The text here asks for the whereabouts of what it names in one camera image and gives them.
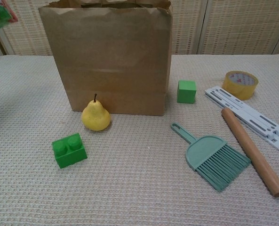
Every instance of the green block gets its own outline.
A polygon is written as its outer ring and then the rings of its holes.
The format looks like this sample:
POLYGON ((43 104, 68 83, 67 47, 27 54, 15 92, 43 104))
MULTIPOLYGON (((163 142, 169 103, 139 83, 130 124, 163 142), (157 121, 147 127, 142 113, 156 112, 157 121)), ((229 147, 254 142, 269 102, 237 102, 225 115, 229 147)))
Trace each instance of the green block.
POLYGON ((75 164, 87 158, 79 133, 52 143, 55 159, 60 168, 75 164))
POLYGON ((196 82, 179 80, 178 91, 177 91, 177 102, 193 104, 196 96, 196 82))

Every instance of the wooden rolling pin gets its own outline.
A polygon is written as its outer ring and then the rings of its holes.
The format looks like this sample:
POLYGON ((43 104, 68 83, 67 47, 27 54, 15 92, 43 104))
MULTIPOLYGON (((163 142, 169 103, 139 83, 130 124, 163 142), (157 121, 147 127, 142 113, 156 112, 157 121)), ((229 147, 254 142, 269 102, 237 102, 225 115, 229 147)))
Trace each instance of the wooden rolling pin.
POLYGON ((229 108, 222 110, 222 116, 225 119, 227 125, 232 130, 234 136, 242 146, 244 152, 251 160, 254 168, 267 185, 269 191, 274 197, 279 197, 279 177, 273 171, 265 157, 261 154, 254 142, 242 127, 239 120, 233 114, 229 108))

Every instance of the green cube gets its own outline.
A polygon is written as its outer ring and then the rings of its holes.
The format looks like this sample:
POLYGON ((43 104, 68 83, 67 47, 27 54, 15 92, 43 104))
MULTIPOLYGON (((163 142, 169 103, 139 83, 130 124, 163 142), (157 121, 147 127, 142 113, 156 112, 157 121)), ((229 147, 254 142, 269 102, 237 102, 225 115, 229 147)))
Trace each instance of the green cube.
POLYGON ((196 96, 196 82, 179 80, 177 91, 177 102, 193 104, 196 96))
POLYGON ((79 133, 52 143, 55 159, 60 168, 75 164, 87 158, 79 133))

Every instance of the paper bag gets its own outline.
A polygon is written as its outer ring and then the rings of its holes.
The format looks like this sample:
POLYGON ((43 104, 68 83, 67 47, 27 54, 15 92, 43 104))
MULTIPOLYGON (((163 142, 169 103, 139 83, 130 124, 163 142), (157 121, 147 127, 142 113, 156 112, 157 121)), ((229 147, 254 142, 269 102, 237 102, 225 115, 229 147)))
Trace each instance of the paper bag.
POLYGON ((39 13, 74 111, 97 93, 110 113, 163 115, 171 63, 168 0, 61 0, 39 13))

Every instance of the pear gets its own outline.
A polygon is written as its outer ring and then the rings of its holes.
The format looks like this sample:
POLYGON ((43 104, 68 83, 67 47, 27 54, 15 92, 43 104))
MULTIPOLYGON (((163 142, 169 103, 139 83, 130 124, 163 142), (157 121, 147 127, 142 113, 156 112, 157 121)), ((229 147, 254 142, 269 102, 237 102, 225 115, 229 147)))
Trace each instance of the pear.
POLYGON ((90 101, 83 110, 81 119, 87 129, 101 131, 107 128, 111 117, 109 112, 104 109, 101 102, 96 99, 96 96, 97 94, 95 93, 94 100, 90 101))

